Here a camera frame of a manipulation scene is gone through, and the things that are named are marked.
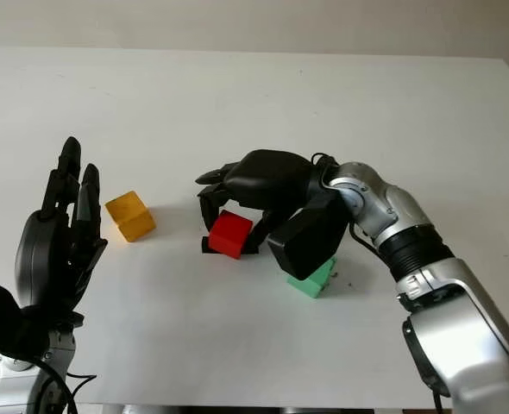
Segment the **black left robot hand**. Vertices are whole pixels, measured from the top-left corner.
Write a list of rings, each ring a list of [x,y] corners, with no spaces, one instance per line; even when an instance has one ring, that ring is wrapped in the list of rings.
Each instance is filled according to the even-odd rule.
[[[108,245],[101,234],[99,171],[80,170],[81,146],[70,136],[48,177],[41,207],[25,223],[16,254],[21,305],[42,315],[73,317]]]

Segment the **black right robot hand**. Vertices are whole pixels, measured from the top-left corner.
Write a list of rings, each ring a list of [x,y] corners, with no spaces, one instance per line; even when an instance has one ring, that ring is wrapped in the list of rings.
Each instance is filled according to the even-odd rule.
[[[198,194],[205,227],[211,230],[221,208],[230,200],[241,207],[260,210],[243,252],[257,254],[270,233],[307,204],[316,166],[294,153],[257,149],[241,160],[208,171],[196,179],[204,189]]]

